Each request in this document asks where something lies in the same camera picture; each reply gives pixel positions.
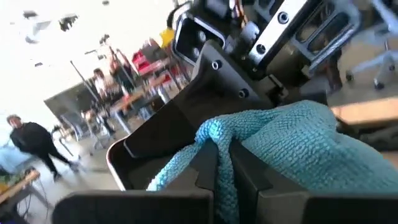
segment black pants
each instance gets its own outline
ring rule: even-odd
[[[57,174],[58,170],[55,167],[54,163],[52,162],[50,156],[59,159],[65,164],[68,165],[71,164],[71,162],[67,158],[65,158],[63,155],[61,155],[58,152],[57,148],[54,146],[54,143],[52,141],[43,144],[40,149],[40,152],[36,152],[34,155],[37,156],[39,159],[41,159],[53,174]]]

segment shoe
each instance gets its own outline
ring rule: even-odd
[[[62,177],[61,174],[59,174],[58,172],[57,172],[57,173],[54,173],[53,176],[52,176],[54,182],[56,182],[57,180],[59,180],[61,177]]]
[[[79,172],[79,163],[71,162],[69,168],[74,172]]]

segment person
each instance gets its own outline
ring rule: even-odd
[[[110,76],[105,76],[100,68],[94,69],[94,86],[101,97],[101,99],[106,98],[108,90],[114,88],[117,84],[114,82],[113,78]]]
[[[118,83],[122,89],[125,95],[128,95],[131,93],[134,89],[134,85],[132,83],[133,81],[133,70],[132,67],[129,63],[129,60],[127,57],[119,50],[117,49],[116,52],[121,56],[122,60],[122,66],[118,62],[117,55],[114,53],[111,47],[109,47],[110,51],[110,64],[109,64],[109,72],[111,76],[114,78],[116,83]]]
[[[34,122],[23,123],[16,114],[8,116],[7,122],[13,128],[10,134],[12,143],[22,152],[32,154],[41,159],[53,174],[54,181],[61,178],[61,175],[50,156],[67,164],[74,172],[78,171],[78,164],[69,161],[58,152],[51,134],[44,127]]]
[[[110,79],[106,78],[106,76],[104,75],[104,73],[100,68],[94,69],[93,72],[95,78],[94,86],[97,89],[97,92],[103,101],[110,101],[110,103],[114,103],[115,100],[119,100],[122,97],[122,96],[114,98],[110,97],[109,91],[112,90],[112,88],[118,87],[118,84],[113,82],[112,77]],[[101,118],[103,120],[103,125],[107,130],[107,132],[110,134],[114,134],[115,133],[114,129],[111,128],[111,126],[108,123],[108,117],[102,116]]]

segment desk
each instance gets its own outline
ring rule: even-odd
[[[181,91],[181,86],[178,83],[175,75],[170,71],[171,66],[177,66],[178,69],[180,69],[180,71],[183,73],[183,77],[186,79],[186,81],[189,82],[189,77],[186,74],[186,72],[184,71],[184,69],[181,68],[181,65],[179,64],[179,62],[176,59],[172,59],[171,57],[167,57],[165,59],[162,60],[158,60],[152,64],[150,64],[148,67],[145,67],[143,69],[141,69],[139,71],[140,76],[142,77],[147,77],[150,75],[154,75],[156,72],[168,72],[168,74],[170,75],[171,79],[173,80],[173,82],[175,83],[175,85],[177,86],[178,90]]]
[[[165,80],[165,75],[162,75],[161,77],[154,79],[149,85],[143,86],[141,90],[137,90],[134,93],[131,93],[127,97],[123,97],[109,108],[110,115],[117,119],[119,124],[122,126],[123,130],[125,130],[125,132],[127,132],[128,134],[132,133],[127,121],[124,120],[124,118],[122,118],[119,111],[125,109],[126,107],[128,107],[129,105],[140,99],[141,97],[143,97],[151,88],[159,88],[160,90],[158,90],[158,93],[161,91],[163,96],[165,96],[167,99],[170,99],[166,90],[162,88],[162,83],[164,80]],[[87,111],[84,115],[85,119],[91,119],[94,116],[96,115],[94,114],[93,110]],[[106,116],[106,111],[100,111],[97,114],[97,116]]]
[[[37,180],[40,173],[36,170],[31,171],[20,182],[8,188],[0,194],[0,215],[10,214],[17,224],[28,224],[24,217],[21,217],[14,207],[29,195],[35,195],[47,209],[53,209],[53,206],[43,195],[32,186],[32,181]]]

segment table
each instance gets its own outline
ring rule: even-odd
[[[161,77],[156,78],[149,85],[142,87],[141,90],[137,90],[134,93],[131,93],[128,97],[124,97],[124,98],[120,99],[119,101],[117,101],[115,104],[113,104],[109,108],[110,115],[117,119],[117,121],[122,126],[123,130],[125,132],[127,132],[127,134],[131,134],[132,131],[131,131],[127,121],[120,115],[119,111],[127,108],[130,104],[134,103],[135,101],[137,101],[138,99],[143,97],[151,88],[157,88],[157,87],[162,86],[162,83],[164,80],[165,80],[165,75],[162,75]],[[163,101],[165,101],[164,98],[167,100],[167,101],[165,101],[165,103],[170,100],[170,97],[164,88],[158,88],[158,94],[160,95],[160,97],[162,97]],[[93,113],[94,112],[92,110],[88,111],[85,114],[85,118],[88,119],[88,118],[94,116]],[[98,116],[106,116],[106,112],[101,111],[97,115]]]
[[[177,59],[173,60],[171,57],[167,57],[165,59],[161,59],[161,60],[158,60],[158,61],[150,64],[146,68],[141,69],[139,71],[139,74],[142,77],[146,77],[146,76],[149,76],[149,75],[154,75],[156,72],[159,72],[159,71],[163,71],[163,72],[168,71],[171,79],[173,80],[173,82],[177,86],[178,90],[181,91],[182,88],[181,88],[180,84],[178,83],[175,75],[172,72],[170,72],[170,70],[169,70],[169,68],[171,66],[173,66],[173,65],[176,65],[176,66],[178,66],[178,69],[181,69],[181,65],[179,64]],[[186,74],[186,72],[183,71],[183,70],[181,70],[181,72],[183,73],[183,77],[189,82],[190,80],[189,80],[189,77]]]
[[[20,182],[2,192],[0,194],[0,215],[10,214],[17,224],[28,224],[24,217],[14,210],[14,207],[29,195],[35,195],[47,209],[53,209],[47,199],[31,184],[39,177],[40,173],[32,170]]]
[[[398,120],[398,98],[390,97],[361,103],[332,106],[335,116],[352,125],[385,125]]]

